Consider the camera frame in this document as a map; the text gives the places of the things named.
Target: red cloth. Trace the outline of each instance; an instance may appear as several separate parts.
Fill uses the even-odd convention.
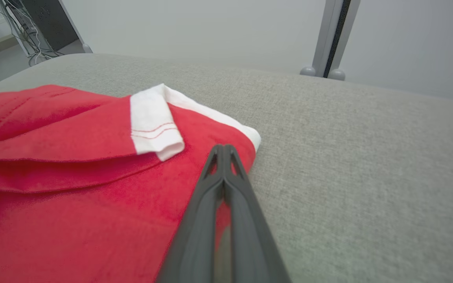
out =
[[[130,97],[0,93],[0,282],[155,280],[211,148],[234,145],[246,170],[256,154],[238,129],[168,106],[185,147],[162,162],[136,153]]]

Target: folded towel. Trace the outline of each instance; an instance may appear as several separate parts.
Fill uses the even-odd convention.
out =
[[[210,149],[260,140],[165,85],[0,93],[0,282],[153,281]]]

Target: electrical wires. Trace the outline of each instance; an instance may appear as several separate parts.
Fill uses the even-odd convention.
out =
[[[16,29],[19,29],[18,32],[20,32],[21,36],[18,37],[15,34],[13,34],[13,29],[11,29],[11,34],[14,37],[16,37],[16,38],[24,41],[25,43],[27,43],[27,45],[29,45],[29,47],[31,47],[32,50],[33,50],[33,53],[29,53],[27,48],[25,48],[26,51],[27,51],[28,56],[31,56],[31,58],[29,59],[29,66],[32,66],[31,65],[32,59],[34,59],[34,65],[36,65],[38,63],[38,57],[40,57],[40,56],[42,56],[46,60],[48,60],[48,59],[52,59],[52,58],[64,55],[63,53],[57,52],[55,50],[49,50],[47,48],[41,48],[41,46],[40,46],[41,45],[41,41],[39,39],[39,34],[38,34],[39,31],[36,28],[36,26],[34,25],[34,21],[31,19],[31,17],[27,13],[27,11],[25,11],[24,9],[18,9],[17,7],[15,7],[15,5],[13,3],[11,3],[11,1],[8,1],[8,0],[0,0],[0,6],[2,7],[2,10],[3,10],[3,11],[0,11],[0,14],[2,14],[5,17],[5,19],[7,20],[8,24],[10,26],[13,24],[13,26]],[[10,14],[8,13],[8,11],[6,9],[6,7],[9,7],[9,6],[11,6],[13,8],[12,11],[17,11],[18,14],[20,14],[21,16],[26,17],[29,20],[29,22],[31,23],[31,25],[33,26],[33,28],[34,28],[34,30],[36,32],[28,32],[24,28],[24,25],[26,25],[26,24],[23,24],[22,25],[22,29],[20,29],[18,27],[17,22],[13,19],[13,17],[10,16]],[[32,36],[36,37],[36,40],[38,41],[37,45],[34,42],[34,40],[32,39]]]

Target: cable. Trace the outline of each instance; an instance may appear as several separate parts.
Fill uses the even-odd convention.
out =
[[[38,63],[38,57],[41,55],[41,49],[40,49],[40,45],[41,45],[41,41],[39,40],[39,32],[38,32],[38,29],[36,28],[36,26],[34,25],[34,21],[28,17],[26,14],[22,13],[19,9],[17,9],[11,2],[6,2],[7,4],[10,4],[13,8],[15,8],[15,10],[20,13],[22,16],[26,17],[29,19],[29,21],[31,22],[31,25],[33,25],[33,28],[34,30],[36,31],[36,40],[38,40],[38,50],[39,50],[39,53],[38,53],[38,56],[36,56],[36,59],[34,59],[34,65],[36,65]]]
[[[7,20],[7,22],[8,22],[9,25],[11,25],[10,21],[12,21],[13,24],[14,24],[14,26],[18,28],[17,22],[13,19],[13,17],[11,17],[11,16],[9,15],[9,12],[7,11],[7,9],[5,9],[5,7],[7,7],[7,4],[5,5],[3,2],[5,2],[5,3],[7,3],[7,4],[10,4],[14,9],[16,9],[16,7],[15,7],[12,3],[10,3],[10,2],[6,2],[5,0],[0,0],[0,5],[1,5],[1,7],[3,8],[3,11],[5,12],[5,13],[2,13],[2,12],[0,11],[0,14],[2,14],[2,15],[5,17],[5,19]],[[37,64],[37,60],[38,60],[38,57],[39,57],[39,56],[43,56],[43,57],[45,57],[46,60],[48,60],[48,59],[52,59],[52,58],[56,58],[56,57],[58,57],[58,56],[64,55],[64,53],[61,53],[61,52],[58,52],[58,51],[55,51],[55,50],[49,50],[49,49],[47,49],[47,48],[40,48],[41,42],[40,42],[40,40],[39,40],[39,38],[38,38],[38,29],[37,29],[36,26],[34,25],[34,22],[32,21],[32,19],[29,17],[29,14],[28,14],[27,11],[25,11],[25,10],[24,10],[25,14],[24,14],[22,11],[20,11],[19,9],[16,9],[16,10],[17,10],[22,16],[24,16],[24,17],[26,17],[26,18],[28,18],[28,19],[30,20],[30,22],[31,22],[31,24],[33,25],[33,27],[34,27],[34,29],[36,30],[36,32],[31,32],[31,33],[27,32],[27,31],[25,30],[25,28],[24,28],[24,25],[25,25],[25,24],[23,24],[23,25],[20,25],[20,27],[21,27],[22,29],[19,28],[19,32],[20,32],[20,34],[22,34],[22,35],[24,36],[24,38],[20,38],[20,37],[16,36],[15,34],[13,34],[13,29],[11,29],[11,35],[14,36],[15,38],[18,38],[18,39],[20,39],[20,40],[25,41],[25,42],[32,48],[32,50],[34,51],[34,54],[32,54],[31,59],[34,57],[34,55],[38,54],[38,56],[36,56],[36,58],[35,58],[35,64]],[[37,45],[37,46],[36,46],[36,43],[34,42],[34,40],[33,40],[32,37],[31,37],[32,34],[36,34],[36,39],[38,40],[38,45]],[[27,48],[25,48],[25,50],[26,50],[26,52],[27,52],[28,55],[31,55],[31,54],[29,53],[29,51],[27,50]],[[55,55],[45,54],[45,52],[53,52]]]
[[[13,34],[13,29],[11,28],[11,23],[10,23],[10,21],[8,20],[8,16],[7,16],[6,14],[1,13],[1,12],[0,12],[0,14],[2,14],[2,15],[5,17],[5,20],[8,22],[8,25],[10,26],[11,35],[14,36],[15,38],[20,39],[20,40],[24,40],[24,41],[26,41],[29,45],[31,45],[31,44],[29,43],[28,40],[22,39],[22,38],[16,36],[15,34]],[[15,22],[15,20],[14,20],[13,18],[10,17],[9,19],[15,24],[15,27],[18,26],[17,23]],[[27,52],[27,55],[31,55],[31,54],[29,53],[29,51],[27,50],[27,48],[25,48],[25,50],[26,50],[26,52]]]
[[[29,62],[27,62],[27,64],[29,64],[29,66],[31,67],[31,60],[34,58],[34,56],[36,56],[36,53],[34,53],[31,58],[29,59]]]

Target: gray fabric surface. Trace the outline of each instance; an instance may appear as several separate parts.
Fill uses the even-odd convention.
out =
[[[102,54],[40,63],[0,91],[160,83],[259,131],[250,180],[293,282],[453,282],[453,101]]]

